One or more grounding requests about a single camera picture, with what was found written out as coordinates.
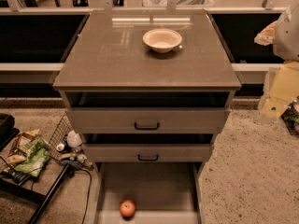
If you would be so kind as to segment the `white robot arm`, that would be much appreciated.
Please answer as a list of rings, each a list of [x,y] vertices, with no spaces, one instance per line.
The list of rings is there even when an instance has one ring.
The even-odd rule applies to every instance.
[[[299,0],[292,0],[279,16],[273,51],[285,61],[299,61]]]

